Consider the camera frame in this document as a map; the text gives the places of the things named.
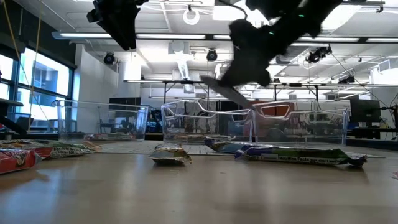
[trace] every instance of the table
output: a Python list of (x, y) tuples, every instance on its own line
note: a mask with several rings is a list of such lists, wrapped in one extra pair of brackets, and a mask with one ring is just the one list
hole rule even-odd
[(131, 154), (42, 161), (0, 176), (1, 223), (396, 223), (398, 154), (374, 153), (387, 158), (363, 170), (226, 156), (185, 167)]
[(0, 99), (0, 123), (8, 127), (9, 129), (15, 131), (19, 134), (26, 134), (26, 130), (21, 128), (15, 122), (11, 121), (10, 119), (6, 118), (8, 113), (9, 106), (23, 106), (23, 103), (12, 101), (12, 100), (4, 100)]

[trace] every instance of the white ceiling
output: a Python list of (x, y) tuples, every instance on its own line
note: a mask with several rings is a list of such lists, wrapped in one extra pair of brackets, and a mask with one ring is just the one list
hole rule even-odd
[[(28, 11), (39, 15), (39, 0), (15, 0)], [(86, 14), (93, 9), (91, 2), (76, 2), (74, 0), (41, 0), (45, 6), (42, 7), (43, 20), (57, 30), (64, 32), (104, 32), (95, 23), (87, 22)], [(211, 14), (213, 9), (211, 1), (205, 1), (207, 6), (200, 9)], [(373, 35), (373, 36), (398, 36), (398, 1), (385, 0), (384, 12), (357, 12), (346, 24), (334, 31), (332, 35)], [(200, 14), (197, 24), (191, 26), (182, 19), (183, 10), (186, 6), (165, 5), (166, 15), (161, 11), (160, 5), (145, 5), (136, 18), (136, 32), (173, 32), (173, 33), (209, 33), (209, 34), (228, 34), (229, 21), (214, 21), (212, 15)], [(177, 69), (177, 63), (168, 61), (169, 41), (158, 40), (138, 40), (137, 51), (142, 58), (147, 61), (144, 67), (144, 74), (171, 73)], [(219, 53), (219, 58), (224, 60), (232, 57), (232, 45), (230, 42), (190, 42), (191, 48), (208, 50), (215, 48)], [(358, 62), (357, 55), (363, 57), (363, 61), (381, 62), (385, 57), (398, 55), (398, 45), (348, 45), (333, 44), (333, 53), (346, 69), (354, 68), (357, 79), (365, 82), (369, 76), (369, 67), (374, 63)], [(107, 51), (115, 51), (119, 58), (128, 58), (129, 52), (123, 52), (115, 41), (101, 40), (92, 41), (91, 45), (86, 46), (87, 50), (95, 52), (97, 55), (104, 55)], [(206, 52), (197, 51), (195, 59), (188, 62), (190, 70), (209, 70), (214, 71), (216, 63), (208, 63), (205, 60)], [(320, 77), (318, 81), (326, 80), (332, 75), (339, 74), (345, 69), (338, 64), (333, 57), (327, 57), (321, 61), (322, 64), (311, 66), (310, 69), (302, 65), (303, 58), (298, 60), (300, 66), (287, 67), (283, 72), (286, 73), (282, 79), (287, 77)]]

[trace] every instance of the clear plastic bin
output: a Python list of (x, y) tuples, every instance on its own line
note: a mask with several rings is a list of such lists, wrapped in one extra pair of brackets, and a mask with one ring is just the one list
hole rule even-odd
[(147, 106), (57, 100), (58, 120), (50, 121), (61, 141), (142, 141)]
[(206, 138), (251, 142), (253, 117), (253, 110), (208, 111), (196, 100), (166, 103), (163, 139), (182, 144), (203, 144)]
[(313, 99), (254, 105), (256, 141), (287, 147), (334, 148), (345, 145), (349, 109), (320, 109)]

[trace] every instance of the ceiling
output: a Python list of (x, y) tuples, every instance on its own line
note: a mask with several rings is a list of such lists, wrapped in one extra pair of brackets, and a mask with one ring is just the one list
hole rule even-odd
[[(40, 0), (15, 1), (28, 11), (39, 15)], [(91, 2), (41, 1), (44, 3), (42, 7), (43, 20), (59, 31), (104, 32), (95, 23), (87, 22), (86, 13), (93, 9)], [(377, 7), (363, 7), (360, 12), (354, 14), (348, 22), (330, 35), (398, 36), (398, 1), (384, 1), (386, 2), (384, 12), (378, 14), (376, 13)], [(230, 21), (213, 20), (214, 1), (202, 2), (202, 6), (193, 6), (194, 9), (202, 11), (200, 20), (195, 25), (188, 25), (183, 20), (186, 6), (145, 4), (136, 18), (136, 32), (228, 34)], [(137, 41), (137, 53), (146, 63), (142, 69), (143, 74), (165, 74), (178, 69), (174, 58), (168, 55), (168, 45), (169, 41), (166, 40)], [(187, 62), (190, 70), (215, 71), (217, 63), (207, 62), (205, 58), (208, 49), (216, 49), (218, 60), (228, 60), (232, 57), (231, 42), (191, 41), (189, 45), (190, 51), (196, 53), (192, 60)], [(295, 66), (282, 67), (280, 72), (275, 75), (280, 77), (282, 82), (306, 82), (308, 77), (312, 77), (311, 80), (316, 80), (316, 82), (327, 82), (331, 81), (330, 77), (333, 75), (354, 68), (356, 79), (366, 82), (370, 67), (398, 55), (398, 45), (332, 44), (331, 47), (336, 58), (328, 56), (321, 63), (308, 66), (304, 63), (305, 52), (303, 52), (301, 57), (295, 58), (292, 62)], [(115, 51), (115, 56), (121, 60), (129, 58), (131, 55), (130, 52), (122, 51), (113, 40), (92, 40), (86, 44), (86, 49), (98, 57), (102, 57), (107, 51)]]

